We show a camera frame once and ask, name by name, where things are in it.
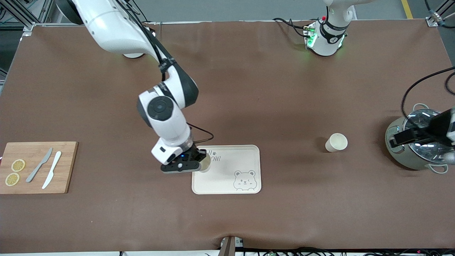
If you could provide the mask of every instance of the table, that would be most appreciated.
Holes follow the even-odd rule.
[[[79,148],[67,194],[0,196],[1,253],[204,250],[225,236],[276,249],[455,247],[455,170],[410,171],[384,144],[407,87],[450,67],[436,28],[353,21],[331,57],[306,51],[282,23],[157,29],[199,85],[187,120],[215,134],[210,145],[257,145],[262,190],[195,195],[190,173],[163,174],[150,154],[157,136],[136,110],[138,94],[160,81],[155,61],[106,52],[84,27],[37,26],[0,97],[0,149]],[[407,110],[452,107],[445,77],[416,87]],[[335,132],[349,146],[326,153]]]

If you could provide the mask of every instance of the white plastic knife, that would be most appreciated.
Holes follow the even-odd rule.
[[[42,189],[45,189],[47,185],[51,182],[52,178],[54,177],[54,169],[57,165],[58,160],[60,159],[61,156],[61,151],[57,151],[56,156],[54,157],[54,162],[52,163],[51,170],[49,171],[49,174],[47,175],[46,181],[43,184]]]

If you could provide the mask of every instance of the yellow floor line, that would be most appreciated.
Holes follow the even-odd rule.
[[[404,13],[406,14],[406,18],[413,19],[411,9],[409,8],[408,0],[401,0],[401,4],[403,5]]]

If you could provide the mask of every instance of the robotic arm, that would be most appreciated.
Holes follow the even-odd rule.
[[[59,0],[65,16],[76,11],[96,43],[119,54],[150,54],[169,78],[141,93],[137,109],[146,124],[160,137],[152,149],[165,173],[205,170],[210,157],[193,143],[190,127],[181,111],[196,102],[199,90],[164,46],[145,28],[123,0]]]
[[[354,5],[375,0],[323,0],[327,6],[325,20],[310,24],[304,35],[307,48],[321,56],[330,56],[341,47],[346,29],[354,17]]]

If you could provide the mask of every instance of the gray knife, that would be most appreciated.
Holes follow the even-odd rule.
[[[35,177],[36,173],[38,172],[38,170],[41,168],[41,166],[47,162],[47,160],[49,160],[49,157],[51,157],[51,154],[52,154],[52,148],[49,149],[49,151],[47,151],[47,154],[44,156],[43,160],[41,160],[41,162],[38,164],[38,166],[33,170],[33,172],[31,172],[31,174],[27,177],[27,179],[25,180],[26,182],[31,182],[33,180],[33,178]]]

